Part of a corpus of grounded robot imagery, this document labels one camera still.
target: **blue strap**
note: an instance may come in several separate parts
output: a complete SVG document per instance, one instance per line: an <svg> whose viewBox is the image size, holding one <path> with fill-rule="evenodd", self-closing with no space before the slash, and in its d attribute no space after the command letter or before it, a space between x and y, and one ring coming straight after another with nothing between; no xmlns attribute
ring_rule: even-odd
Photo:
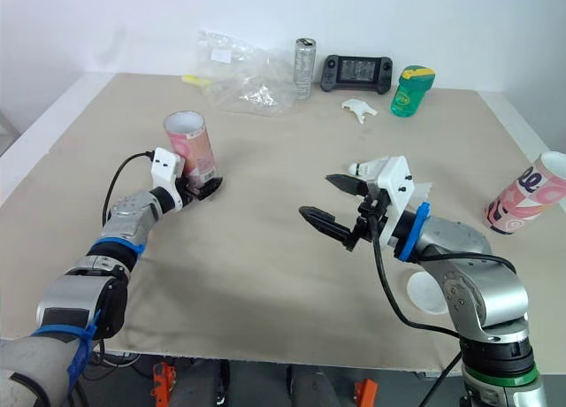
<svg viewBox="0 0 566 407"><path fill-rule="evenodd" d="M100 239L98 239L94 245L92 246L96 246L99 243L103 243L103 242L114 242L114 243L119 243L120 245L124 245L127 246L129 249L133 250L136 254L141 255L143 253L143 251L145 250L145 245L142 243L140 245L135 245L133 243L131 243L130 241L127 241L126 239L120 239L119 237L102 237Z"/></svg>
<svg viewBox="0 0 566 407"><path fill-rule="evenodd" d="M413 228L410 229L409 237L405 242L405 246L401 251L401 255L399 259L401 261L407 261L410 257L410 253L415 248L415 243L417 243L418 236L421 234L421 229L423 228L423 224L425 223L428 215L431 212L431 205L428 202L423 202L417 208L417 215L415 217L415 222L413 223Z"/></svg>
<svg viewBox="0 0 566 407"><path fill-rule="evenodd" d="M36 336L39 334L46 334L48 332L59 332L62 334L74 334L75 336L79 337L79 348L77 348L77 352L73 357L73 361L71 361L71 363L67 367L67 374L69 375L69 391L73 389L75 382L77 381L83 370L85 370L87 362L90 359L90 355L92 353L92 338L96 333L96 323L99 316L100 310L96 312L92 323L90 323L90 325L88 325L86 329L69 325L46 325L41 326L39 329L32 333L32 336Z"/></svg>

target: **plastic bag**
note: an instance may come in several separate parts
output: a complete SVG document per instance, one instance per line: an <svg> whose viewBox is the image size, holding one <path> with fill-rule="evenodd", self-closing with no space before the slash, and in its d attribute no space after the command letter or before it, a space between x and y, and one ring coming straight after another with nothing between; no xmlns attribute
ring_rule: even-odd
<svg viewBox="0 0 566 407"><path fill-rule="evenodd" d="M227 35L199 31L198 74L211 104L277 115L293 106L293 67L278 55Z"/></svg>

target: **cable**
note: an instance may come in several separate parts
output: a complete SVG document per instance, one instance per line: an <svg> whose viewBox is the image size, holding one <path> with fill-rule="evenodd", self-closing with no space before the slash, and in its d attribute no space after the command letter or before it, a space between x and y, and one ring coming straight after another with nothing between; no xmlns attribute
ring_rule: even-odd
<svg viewBox="0 0 566 407"><path fill-rule="evenodd" d="M136 153L135 155L132 155L131 157L127 157L124 160L124 162L122 162L122 164L120 164L120 166L118 167L118 170L116 170L116 173L114 173L114 177L112 177L112 181L110 183L110 186L108 187L108 192L106 192L106 197L104 198L103 226L106 224L106 220L108 219L108 203L110 202L110 196L112 195L112 190L114 189L114 185L116 184L116 180L120 176L120 173L122 172L124 167L127 165L128 162L130 162L133 159L136 159L137 157L148 157L149 159L153 160L153 155L154 155L154 152L149 151L149 150L145 151L145 152L141 152L141 153Z"/></svg>
<svg viewBox="0 0 566 407"><path fill-rule="evenodd" d="M448 254L430 255L421 257L419 261L441 261L443 259L482 259L484 261L494 261L505 265L510 271L516 274L515 266L503 257L496 257L495 255L478 254L476 252L450 252Z"/></svg>
<svg viewBox="0 0 566 407"><path fill-rule="evenodd" d="M454 369L454 366L458 364L458 362L462 359L462 352L456 354L456 357L450 362L449 365L446 366L446 369L442 371L438 379L434 382L434 385L429 389L428 393L424 396L423 401L418 405L418 407L425 407L426 404L430 401L436 390L439 388L440 384L444 381L444 379L448 376L450 371Z"/></svg>
<svg viewBox="0 0 566 407"><path fill-rule="evenodd" d="M460 335L454 330L446 329L445 327L416 323L414 321L410 321L405 317L405 315L401 311L401 308L399 308L399 304L395 301L395 297L393 295L393 292L391 291L391 288L389 287L389 282L387 281L386 270L383 266L383 258L381 257L381 247L379 246L378 221L375 217L370 217L370 229L373 239L373 255L375 257L376 267L378 268L379 280L381 281L381 286L383 287L383 291L386 294L387 301L389 301L389 303L391 304L391 308L393 308L393 311L397 315L399 320L402 321L405 325L413 327L415 329L430 330L431 332L438 332L440 334L447 334L449 336L454 336L455 338L460 338Z"/></svg>
<svg viewBox="0 0 566 407"><path fill-rule="evenodd" d="M77 380L77 382L75 383L74 390L79 396L82 407L89 407L90 404L88 403L87 393L85 392L85 389L82 387L80 380Z"/></svg>
<svg viewBox="0 0 566 407"><path fill-rule="evenodd" d="M116 372L118 370L118 367L112 367L108 372L101 374L100 376L96 376L95 378L91 378L88 377L85 374L85 371L82 373L82 378L84 380L88 380L89 382L98 382L99 380L102 380L108 376L110 376L111 374L113 374L114 372Z"/></svg>
<svg viewBox="0 0 566 407"><path fill-rule="evenodd" d="M100 357L98 359L99 363L104 361L104 357L106 356L106 348L104 347L104 339L101 339L98 343L98 349L100 350Z"/></svg>
<svg viewBox="0 0 566 407"><path fill-rule="evenodd" d="M118 367L118 369L119 369L119 368L129 367L130 365L133 365L136 361L138 361L140 359L141 356L142 356L142 354L135 354L134 359L125 361L124 363L114 363L114 362L110 361L108 358L105 358L103 360L103 363L105 363L106 365L109 365L111 367Z"/></svg>
<svg viewBox="0 0 566 407"><path fill-rule="evenodd" d="M69 403L69 407L76 407L73 400L73 392L69 393L69 396L67 397L67 402Z"/></svg>
<svg viewBox="0 0 566 407"><path fill-rule="evenodd" d="M139 374L140 376L142 376L143 378L153 380L153 375L149 375L149 374L146 374L146 373L142 372L142 371L141 371L140 369L138 369L135 365L132 365L132 369L134 369L134 372L138 373L138 374Z"/></svg>

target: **beige table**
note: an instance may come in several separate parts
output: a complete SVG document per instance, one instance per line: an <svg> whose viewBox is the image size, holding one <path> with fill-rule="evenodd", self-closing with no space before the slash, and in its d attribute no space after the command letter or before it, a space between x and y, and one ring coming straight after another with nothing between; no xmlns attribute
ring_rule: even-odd
<svg viewBox="0 0 566 407"><path fill-rule="evenodd" d="M457 350L447 336L405 327L379 285L369 243L348 253L298 214L316 205L352 226L360 199L324 180L349 163L405 155L416 181L433 181L432 212L486 232L529 291L532 342L542 372L566 372L563 232L558 208L502 236L480 212L527 160L477 93L435 89L411 119L388 111L393 93L315 90L287 115L218 111L175 77L118 75L75 120L0 208L4 338L27 335L43 290L100 232L116 167L132 153L167 147L163 118L197 110L226 180L204 202L168 214L149 238L129 287L126 324L108 349L406 370L439 370ZM340 109L351 96L380 111L364 125ZM150 187L149 163L131 164L118 196ZM416 265L384 252L406 314Z"/></svg>

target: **paper cup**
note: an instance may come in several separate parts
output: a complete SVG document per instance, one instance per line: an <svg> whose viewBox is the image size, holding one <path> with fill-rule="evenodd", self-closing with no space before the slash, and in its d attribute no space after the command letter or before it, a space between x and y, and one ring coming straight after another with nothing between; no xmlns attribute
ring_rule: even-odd
<svg viewBox="0 0 566 407"><path fill-rule="evenodd" d="M566 196L566 155L545 152L484 209L484 222L513 234Z"/></svg>
<svg viewBox="0 0 566 407"><path fill-rule="evenodd" d="M185 158L183 173L190 187L201 188L218 176L203 115L195 111L175 112L165 118L164 127L175 153Z"/></svg>

